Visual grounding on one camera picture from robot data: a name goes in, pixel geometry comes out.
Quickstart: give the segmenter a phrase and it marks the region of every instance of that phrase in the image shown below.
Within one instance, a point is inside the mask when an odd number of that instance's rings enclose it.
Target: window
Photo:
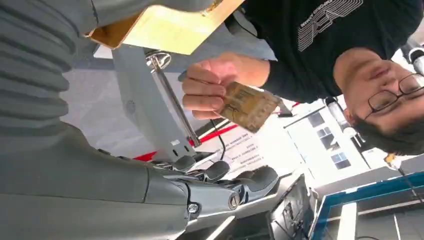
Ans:
[[[312,125],[313,128],[318,127],[319,125],[324,123],[324,119],[319,112],[312,114],[307,118]]]
[[[351,166],[351,163],[343,152],[331,156],[331,160],[333,161],[338,170]]]
[[[324,145],[326,150],[335,151],[340,149],[339,144],[335,140],[334,135],[328,127],[317,131],[316,134],[318,135],[319,139],[321,140],[321,143]]]

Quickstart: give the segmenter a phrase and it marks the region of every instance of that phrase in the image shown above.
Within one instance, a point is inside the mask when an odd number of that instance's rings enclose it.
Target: blue frame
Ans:
[[[424,187],[424,172],[410,174],[408,175],[408,179],[414,187]],[[395,179],[359,187],[355,192],[338,192],[327,195],[322,203],[311,240],[321,240],[324,236],[327,227],[327,219],[332,207],[410,190],[404,178],[397,177]]]

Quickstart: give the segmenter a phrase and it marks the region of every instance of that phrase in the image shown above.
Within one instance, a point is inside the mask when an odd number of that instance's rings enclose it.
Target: gray bracket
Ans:
[[[125,114],[153,143],[158,151],[155,159],[175,163],[183,156],[194,156],[147,66],[144,49],[123,44],[112,54]]]

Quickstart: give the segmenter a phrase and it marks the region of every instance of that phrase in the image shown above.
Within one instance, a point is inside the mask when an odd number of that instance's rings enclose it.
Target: eyeglasses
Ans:
[[[366,116],[367,119],[371,114],[380,112],[394,103],[401,97],[406,96],[408,99],[415,99],[424,95],[424,76],[418,73],[411,74],[399,81],[399,89],[401,94],[397,95],[389,90],[382,90],[368,99],[369,107],[372,112]]]

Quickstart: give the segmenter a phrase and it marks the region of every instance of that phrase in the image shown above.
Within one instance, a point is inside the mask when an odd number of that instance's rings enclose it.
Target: robotic hand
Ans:
[[[0,1],[0,239],[176,239],[190,219],[267,194],[277,180],[265,172],[204,182],[100,152],[60,121],[62,73],[82,35],[153,4],[198,11],[212,1]]]
[[[225,161],[214,162],[207,169],[193,170],[188,174],[191,176],[196,176],[200,181],[215,183],[218,180],[222,179],[230,171],[230,165]]]

